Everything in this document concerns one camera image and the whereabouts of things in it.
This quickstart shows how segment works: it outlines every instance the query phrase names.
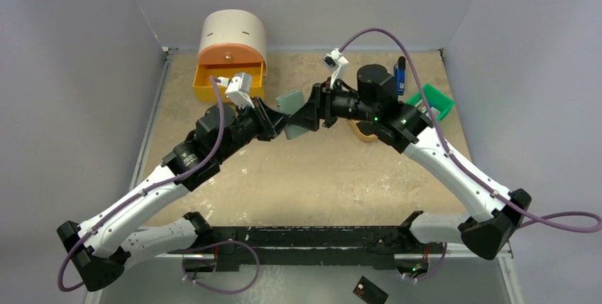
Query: table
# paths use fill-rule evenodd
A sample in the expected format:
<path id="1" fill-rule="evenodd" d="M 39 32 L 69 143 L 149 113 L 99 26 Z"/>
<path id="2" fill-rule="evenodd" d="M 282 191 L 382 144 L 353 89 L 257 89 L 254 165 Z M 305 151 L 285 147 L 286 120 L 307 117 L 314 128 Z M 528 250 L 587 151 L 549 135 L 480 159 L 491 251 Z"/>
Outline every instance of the table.
<path id="1" fill-rule="evenodd" d="M 323 53 L 268 54 L 266 102 L 292 89 L 309 94 L 329 71 Z M 380 64 L 392 72 L 398 53 L 349 53 L 345 80 L 356 86 L 362 65 Z M 412 55 L 423 84 L 451 97 L 438 51 Z M 175 55 L 150 137 L 144 176 L 194 128 L 211 106 L 192 92 L 196 54 Z M 409 99 L 417 92 L 411 71 L 406 75 Z M 456 108 L 442 122 L 447 139 L 468 155 Z M 365 143 L 347 121 L 287 141 L 251 142 L 224 162 L 221 172 L 147 222 L 168 224 L 189 211 L 200 212 L 213 225 L 397 225 L 412 211 L 463 212 L 461 203 L 432 175 L 381 142 Z"/>

